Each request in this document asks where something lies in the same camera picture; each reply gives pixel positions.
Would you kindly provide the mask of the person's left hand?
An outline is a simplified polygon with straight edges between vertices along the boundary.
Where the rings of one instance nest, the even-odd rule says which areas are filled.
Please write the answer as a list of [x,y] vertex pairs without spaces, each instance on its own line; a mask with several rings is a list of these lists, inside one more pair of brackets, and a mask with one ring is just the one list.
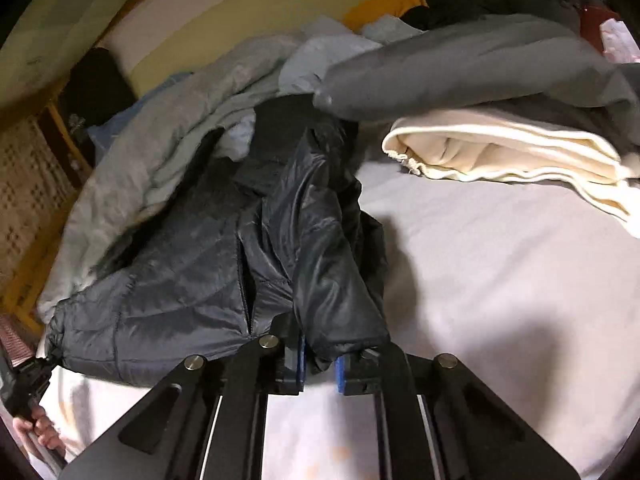
[[33,456],[41,457],[38,448],[32,442],[30,435],[33,434],[41,446],[48,450],[57,450],[61,455],[66,452],[66,446],[60,434],[56,431],[52,420],[47,412],[39,404],[32,406],[32,414],[29,418],[16,416],[12,420],[13,429],[21,438],[26,450]]

